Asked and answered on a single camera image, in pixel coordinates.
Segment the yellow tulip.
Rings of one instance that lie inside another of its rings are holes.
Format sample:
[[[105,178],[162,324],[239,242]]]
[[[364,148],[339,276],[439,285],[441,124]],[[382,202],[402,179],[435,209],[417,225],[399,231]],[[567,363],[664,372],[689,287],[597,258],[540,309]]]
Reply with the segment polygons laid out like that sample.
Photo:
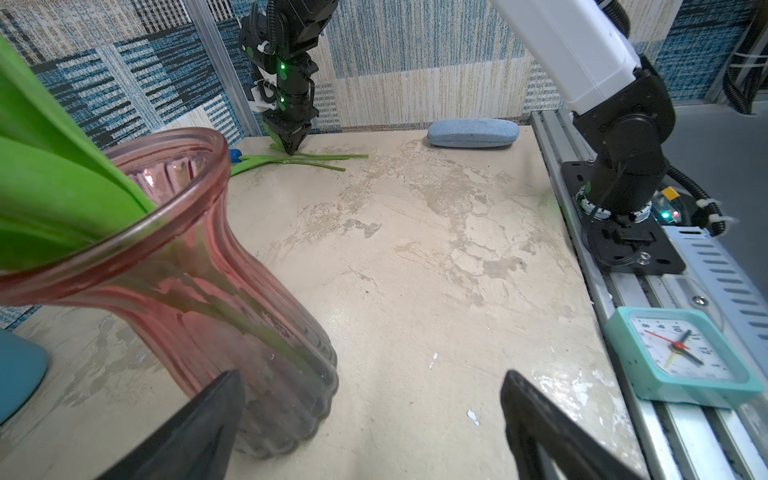
[[[58,261],[124,230],[155,208],[3,42],[2,272]]]

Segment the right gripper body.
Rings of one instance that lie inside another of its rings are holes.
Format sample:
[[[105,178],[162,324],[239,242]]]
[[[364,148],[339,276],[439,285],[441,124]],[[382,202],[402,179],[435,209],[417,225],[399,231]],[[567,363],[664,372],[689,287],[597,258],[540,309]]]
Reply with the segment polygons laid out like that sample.
[[[289,60],[277,59],[275,67],[276,108],[263,113],[263,122],[279,141],[303,141],[318,116],[312,80],[318,66],[307,53],[301,53]]]

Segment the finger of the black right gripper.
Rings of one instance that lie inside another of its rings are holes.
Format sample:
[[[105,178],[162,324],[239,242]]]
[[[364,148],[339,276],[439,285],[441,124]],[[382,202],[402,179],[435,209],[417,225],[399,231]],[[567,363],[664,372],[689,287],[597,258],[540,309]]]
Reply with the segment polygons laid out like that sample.
[[[278,127],[278,137],[284,151],[288,155],[298,152],[299,147],[308,135],[307,123],[283,123]]]

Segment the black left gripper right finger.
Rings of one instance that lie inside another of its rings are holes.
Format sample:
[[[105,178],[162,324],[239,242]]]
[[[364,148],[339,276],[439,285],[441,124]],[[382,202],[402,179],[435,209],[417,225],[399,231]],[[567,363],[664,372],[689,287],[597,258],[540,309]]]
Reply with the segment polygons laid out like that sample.
[[[637,479],[522,374],[501,387],[505,435],[521,479]]]

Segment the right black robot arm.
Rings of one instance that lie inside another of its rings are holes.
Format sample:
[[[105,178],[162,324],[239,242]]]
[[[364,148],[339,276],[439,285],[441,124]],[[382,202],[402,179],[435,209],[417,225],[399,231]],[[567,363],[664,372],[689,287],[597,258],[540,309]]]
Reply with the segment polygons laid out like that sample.
[[[343,127],[426,123],[433,143],[488,144],[538,98],[535,73],[596,152],[577,200],[589,221],[642,222],[675,122],[664,81],[616,1],[269,1],[241,19],[261,120],[298,151],[332,94]]]

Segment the tulip bunch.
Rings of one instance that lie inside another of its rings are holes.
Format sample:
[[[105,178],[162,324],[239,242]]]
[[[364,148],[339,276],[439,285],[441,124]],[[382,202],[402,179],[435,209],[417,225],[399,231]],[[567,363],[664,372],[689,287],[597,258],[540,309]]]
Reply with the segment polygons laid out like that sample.
[[[344,172],[345,168],[336,165],[336,162],[367,159],[368,154],[313,154],[299,152],[297,155],[288,155],[281,146],[272,143],[270,148],[277,152],[277,155],[245,155],[240,150],[231,149],[231,169],[230,176],[234,177],[241,173],[255,170],[268,165],[300,165],[315,168]]]

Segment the red ribbed glass vase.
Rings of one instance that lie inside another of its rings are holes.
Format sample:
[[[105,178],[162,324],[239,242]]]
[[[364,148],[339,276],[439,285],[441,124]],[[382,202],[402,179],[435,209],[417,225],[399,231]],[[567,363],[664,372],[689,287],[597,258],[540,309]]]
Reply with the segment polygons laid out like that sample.
[[[189,396],[238,370],[245,407],[237,448],[256,458],[292,452],[330,413],[337,355],[317,320],[233,234],[224,136],[169,130],[107,157],[155,210],[62,260],[3,274],[2,303],[109,311]]]

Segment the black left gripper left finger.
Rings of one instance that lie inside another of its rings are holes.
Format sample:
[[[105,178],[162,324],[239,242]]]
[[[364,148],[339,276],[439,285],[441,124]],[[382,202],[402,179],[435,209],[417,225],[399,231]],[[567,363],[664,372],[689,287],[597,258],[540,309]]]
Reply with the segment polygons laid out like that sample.
[[[230,370],[190,400],[102,479],[222,479],[245,404],[240,372]]]

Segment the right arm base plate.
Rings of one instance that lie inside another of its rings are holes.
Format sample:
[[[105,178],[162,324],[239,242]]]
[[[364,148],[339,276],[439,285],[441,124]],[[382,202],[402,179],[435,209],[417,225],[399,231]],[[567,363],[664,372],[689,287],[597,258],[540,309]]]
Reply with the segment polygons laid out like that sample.
[[[685,261],[651,216],[639,223],[627,217],[611,218],[602,210],[589,216],[592,206],[583,207],[581,200],[591,171],[590,164],[579,161],[565,162],[560,167],[577,224],[586,228],[578,237],[598,267],[606,272],[636,275],[684,273]]]

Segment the blue ceramic vase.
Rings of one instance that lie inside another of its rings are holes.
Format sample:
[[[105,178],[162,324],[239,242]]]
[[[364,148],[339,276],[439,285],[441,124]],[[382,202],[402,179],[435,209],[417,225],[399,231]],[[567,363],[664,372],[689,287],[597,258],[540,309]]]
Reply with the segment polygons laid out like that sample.
[[[1,331],[1,423],[32,396],[48,368],[45,349],[12,332]]]

